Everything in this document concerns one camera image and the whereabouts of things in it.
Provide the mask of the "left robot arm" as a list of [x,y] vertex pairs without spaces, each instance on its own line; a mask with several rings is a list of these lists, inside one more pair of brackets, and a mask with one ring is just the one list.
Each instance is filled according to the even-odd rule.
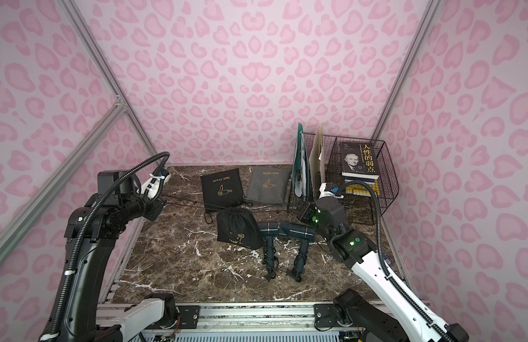
[[160,152],[130,170],[97,175],[97,192],[67,222],[64,268],[52,313],[40,341],[129,341],[163,318],[166,301],[150,299],[133,313],[97,323],[101,285],[109,258],[128,223],[154,221],[164,202],[169,152]]

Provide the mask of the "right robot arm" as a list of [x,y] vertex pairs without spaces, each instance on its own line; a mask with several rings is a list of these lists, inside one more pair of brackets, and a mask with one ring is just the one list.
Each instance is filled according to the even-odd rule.
[[447,323],[434,313],[385,261],[377,194],[366,182],[358,184],[368,191],[375,209],[374,240],[348,224],[340,201],[344,190],[352,185],[350,182],[323,183],[319,198],[302,218],[317,228],[335,260],[365,282],[389,312],[366,302],[353,289],[335,298],[337,312],[350,325],[364,329],[362,341],[468,341],[469,335],[460,324]]

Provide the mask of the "black pouch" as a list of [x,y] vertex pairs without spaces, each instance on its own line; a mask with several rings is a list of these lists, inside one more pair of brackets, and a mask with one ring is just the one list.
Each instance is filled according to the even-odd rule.
[[238,168],[201,176],[204,200],[204,220],[213,222],[211,214],[245,202],[243,186]]
[[251,250],[264,246],[264,238],[253,214],[245,208],[226,208],[216,216],[217,241]]

